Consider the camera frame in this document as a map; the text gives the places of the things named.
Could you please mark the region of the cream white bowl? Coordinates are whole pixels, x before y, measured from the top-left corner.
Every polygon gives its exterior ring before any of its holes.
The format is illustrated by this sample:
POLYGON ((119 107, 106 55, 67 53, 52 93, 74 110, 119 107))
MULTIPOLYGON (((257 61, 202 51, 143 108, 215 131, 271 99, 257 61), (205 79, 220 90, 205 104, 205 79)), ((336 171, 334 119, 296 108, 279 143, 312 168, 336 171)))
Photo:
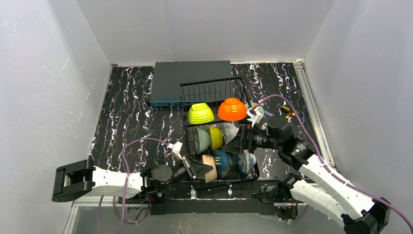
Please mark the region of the cream white bowl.
POLYGON ((216 169, 215 158, 211 155, 202 155, 203 163, 208 165, 208 169, 210 169, 205 175, 205 183, 210 183, 215 181, 218 178, 218 173, 216 169))

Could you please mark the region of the dark striped white bowl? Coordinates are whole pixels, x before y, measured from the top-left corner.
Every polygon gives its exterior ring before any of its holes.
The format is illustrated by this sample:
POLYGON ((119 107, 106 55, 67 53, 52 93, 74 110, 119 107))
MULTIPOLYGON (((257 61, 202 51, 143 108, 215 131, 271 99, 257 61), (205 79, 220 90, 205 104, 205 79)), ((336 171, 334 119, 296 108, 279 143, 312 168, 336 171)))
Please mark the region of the dark striped white bowl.
POLYGON ((232 122, 223 123, 224 143, 229 143, 238 133, 239 128, 232 122))

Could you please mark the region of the yellow green bowl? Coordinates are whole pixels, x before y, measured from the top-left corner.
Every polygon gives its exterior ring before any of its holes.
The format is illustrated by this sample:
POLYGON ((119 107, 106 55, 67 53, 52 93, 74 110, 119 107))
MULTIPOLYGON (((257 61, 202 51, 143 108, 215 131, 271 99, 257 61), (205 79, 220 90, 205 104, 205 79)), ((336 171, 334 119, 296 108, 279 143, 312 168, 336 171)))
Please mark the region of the yellow green bowl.
POLYGON ((212 150, 218 150, 224 144, 223 134, 221 130, 217 127, 209 127, 211 136, 211 148, 212 150))

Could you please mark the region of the dark blue beige bowl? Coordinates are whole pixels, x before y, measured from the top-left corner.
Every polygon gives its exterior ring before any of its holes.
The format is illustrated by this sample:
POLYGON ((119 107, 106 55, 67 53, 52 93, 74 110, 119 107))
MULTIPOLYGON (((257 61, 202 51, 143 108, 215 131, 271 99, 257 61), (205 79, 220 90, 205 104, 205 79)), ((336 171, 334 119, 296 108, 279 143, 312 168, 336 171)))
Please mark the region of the dark blue beige bowl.
POLYGON ((214 159, 218 178, 225 178, 232 168, 232 161, 230 155, 224 151, 215 150, 214 159))

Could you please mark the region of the blue patterned bowl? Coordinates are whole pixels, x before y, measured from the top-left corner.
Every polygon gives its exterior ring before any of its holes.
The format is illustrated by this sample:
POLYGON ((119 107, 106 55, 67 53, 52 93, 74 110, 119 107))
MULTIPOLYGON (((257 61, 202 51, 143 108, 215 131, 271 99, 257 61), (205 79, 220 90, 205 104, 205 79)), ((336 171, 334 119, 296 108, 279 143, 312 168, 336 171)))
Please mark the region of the blue patterned bowl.
POLYGON ((248 150, 243 150, 242 153, 236 155, 236 164, 242 176, 253 175, 256 163, 256 156, 248 150))

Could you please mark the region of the pale green bowl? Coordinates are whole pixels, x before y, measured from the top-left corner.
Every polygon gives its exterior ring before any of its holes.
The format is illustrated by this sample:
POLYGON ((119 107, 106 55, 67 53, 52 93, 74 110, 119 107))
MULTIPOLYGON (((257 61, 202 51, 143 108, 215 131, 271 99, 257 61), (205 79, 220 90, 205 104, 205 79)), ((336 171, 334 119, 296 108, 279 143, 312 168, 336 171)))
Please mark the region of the pale green bowl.
POLYGON ((207 131, 196 128, 194 132, 194 143, 196 153, 200 154, 210 147, 211 137, 207 131))

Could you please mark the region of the grey green small bowl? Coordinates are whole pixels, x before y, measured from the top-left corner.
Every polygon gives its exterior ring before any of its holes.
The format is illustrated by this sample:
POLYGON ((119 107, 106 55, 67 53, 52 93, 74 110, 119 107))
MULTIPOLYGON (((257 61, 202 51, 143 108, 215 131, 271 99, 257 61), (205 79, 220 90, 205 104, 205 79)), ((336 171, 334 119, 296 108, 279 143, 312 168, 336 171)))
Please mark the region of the grey green small bowl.
MULTIPOLYGON (((251 102, 250 104, 245 104, 245 107, 247 109, 247 111, 249 111, 250 109, 252 109, 254 106, 256 106, 257 103, 255 102, 251 102)), ((264 109, 262 106, 258 106, 253 112, 251 112, 253 114, 253 116, 256 115, 256 113, 260 113, 258 118, 252 118, 252 117, 247 117, 246 121, 248 122, 253 122, 254 120, 256 120, 256 122, 260 122, 262 120, 262 118, 264 117, 264 109)))

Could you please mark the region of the orange white bowl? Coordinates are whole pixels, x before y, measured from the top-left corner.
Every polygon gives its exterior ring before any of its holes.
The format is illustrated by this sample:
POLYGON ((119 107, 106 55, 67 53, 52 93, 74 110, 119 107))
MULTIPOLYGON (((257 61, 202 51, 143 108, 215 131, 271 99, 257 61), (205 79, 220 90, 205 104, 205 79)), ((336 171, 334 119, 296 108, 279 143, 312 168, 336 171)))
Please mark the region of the orange white bowl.
POLYGON ((237 98, 225 99, 218 108, 217 116, 224 121, 239 121, 247 117, 245 105, 237 98))

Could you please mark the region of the green white bowl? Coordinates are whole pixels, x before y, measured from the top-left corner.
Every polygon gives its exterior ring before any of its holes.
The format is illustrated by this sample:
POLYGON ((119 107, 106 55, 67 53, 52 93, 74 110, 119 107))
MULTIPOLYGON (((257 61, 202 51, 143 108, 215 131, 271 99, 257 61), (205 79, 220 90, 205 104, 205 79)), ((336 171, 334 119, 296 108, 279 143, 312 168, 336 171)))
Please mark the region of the green white bowl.
POLYGON ((188 112, 190 124, 204 124, 215 120, 212 109, 206 103, 196 103, 191 105, 188 112))

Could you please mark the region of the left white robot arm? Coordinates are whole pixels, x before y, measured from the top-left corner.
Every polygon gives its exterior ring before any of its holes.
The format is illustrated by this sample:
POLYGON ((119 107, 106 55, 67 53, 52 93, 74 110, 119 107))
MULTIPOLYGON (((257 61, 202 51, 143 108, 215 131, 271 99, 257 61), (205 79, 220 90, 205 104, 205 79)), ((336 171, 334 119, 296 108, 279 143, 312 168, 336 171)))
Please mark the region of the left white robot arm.
POLYGON ((210 183, 218 177, 211 156, 195 162, 183 158, 175 167, 161 165, 143 173, 104 170, 92 159, 81 160, 56 169, 53 202, 75 201, 83 196, 117 196, 123 199, 163 195, 168 188, 186 179, 210 183))

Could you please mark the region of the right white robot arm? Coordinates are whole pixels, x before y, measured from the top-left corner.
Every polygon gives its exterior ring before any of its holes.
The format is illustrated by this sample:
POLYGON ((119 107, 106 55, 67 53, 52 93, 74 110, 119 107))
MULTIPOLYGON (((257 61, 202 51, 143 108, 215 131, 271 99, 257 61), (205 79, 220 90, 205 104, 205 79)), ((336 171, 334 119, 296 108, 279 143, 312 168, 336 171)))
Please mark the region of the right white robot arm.
POLYGON ((257 148, 277 150, 285 164, 312 179, 319 187, 289 173, 277 185, 262 186, 253 197, 304 202, 334 220, 347 234, 378 234, 387 226, 390 208, 385 205, 386 200, 354 190, 349 181, 319 159, 315 147, 294 135, 291 123, 273 116, 268 119, 265 130, 252 124, 241 124, 223 150, 241 154, 252 153, 257 148))

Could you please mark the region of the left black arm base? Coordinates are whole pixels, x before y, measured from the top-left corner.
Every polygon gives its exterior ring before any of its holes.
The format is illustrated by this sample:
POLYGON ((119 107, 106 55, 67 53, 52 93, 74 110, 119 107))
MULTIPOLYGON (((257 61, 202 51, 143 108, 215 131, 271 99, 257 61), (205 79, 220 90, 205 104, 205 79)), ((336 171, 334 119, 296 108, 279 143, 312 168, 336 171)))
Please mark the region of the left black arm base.
POLYGON ((146 220, 152 211, 155 203, 165 201, 164 191, 143 191, 125 199, 125 210, 122 210, 122 200, 120 196, 112 199, 113 211, 116 217, 125 224, 139 224, 146 220))

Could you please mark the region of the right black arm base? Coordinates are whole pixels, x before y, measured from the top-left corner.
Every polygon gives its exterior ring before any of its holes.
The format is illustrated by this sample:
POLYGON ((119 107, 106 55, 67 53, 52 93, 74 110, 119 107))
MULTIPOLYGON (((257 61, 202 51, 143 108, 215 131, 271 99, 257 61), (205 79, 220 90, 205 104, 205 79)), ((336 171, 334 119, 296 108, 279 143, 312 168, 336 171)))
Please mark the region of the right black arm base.
POLYGON ((263 204, 283 202, 286 205, 276 205, 276 216, 279 221, 292 223, 297 222, 305 217, 309 205, 306 205, 302 214, 299 214, 299 200, 293 198, 291 190, 294 184, 301 182, 302 178, 294 173, 289 173, 276 185, 261 186, 257 193, 250 195, 250 198, 257 199, 263 204))

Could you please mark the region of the blue red screwdriver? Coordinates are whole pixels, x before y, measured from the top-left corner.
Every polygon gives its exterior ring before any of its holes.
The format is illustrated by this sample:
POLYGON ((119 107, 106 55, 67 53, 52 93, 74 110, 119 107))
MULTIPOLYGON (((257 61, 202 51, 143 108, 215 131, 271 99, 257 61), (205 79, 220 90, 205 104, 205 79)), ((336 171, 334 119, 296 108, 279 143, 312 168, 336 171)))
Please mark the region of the blue red screwdriver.
POLYGON ((274 116, 274 114, 271 113, 271 112, 269 112, 269 111, 264 111, 264 115, 265 115, 266 117, 272 117, 272 116, 274 116))

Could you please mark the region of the dark grey flat box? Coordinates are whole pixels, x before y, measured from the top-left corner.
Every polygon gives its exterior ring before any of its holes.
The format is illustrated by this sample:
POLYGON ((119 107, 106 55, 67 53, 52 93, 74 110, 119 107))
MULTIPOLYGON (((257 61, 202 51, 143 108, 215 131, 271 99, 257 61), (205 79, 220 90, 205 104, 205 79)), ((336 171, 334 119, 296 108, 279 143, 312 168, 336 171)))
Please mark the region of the dark grey flat box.
POLYGON ((157 62, 149 105, 181 105, 181 84, 232 76, 229 60, 157 62))

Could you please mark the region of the aluminium table edge rail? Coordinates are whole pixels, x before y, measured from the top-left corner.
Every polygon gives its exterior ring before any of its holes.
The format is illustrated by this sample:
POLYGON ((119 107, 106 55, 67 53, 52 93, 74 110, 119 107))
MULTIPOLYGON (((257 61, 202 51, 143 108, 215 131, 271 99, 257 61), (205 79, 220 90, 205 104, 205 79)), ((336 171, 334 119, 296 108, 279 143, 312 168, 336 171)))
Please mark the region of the aluminium table edge rail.
POLYGON ((325 135, 325 132, 324 132, 317 108, 316 108, 315 99, 313 97, 313 93, 311 91, 309 81, 305 73, 304 64, 300 60, 293 61, 292 64, 294 66, 294 70, 296 72, 296 75, 297 75, 297 78, 300 84, 301 92, 307 104, 308 113, 312 121, 314 132, 316 134, 316 139, 318 142, 320 152, 323 156, 323 159, 331 167, 335 169, 336 164, 332 156, 332 152, 328 144, 328 141, 327 141, 327 138, 326 138, 326 135, 325 135))

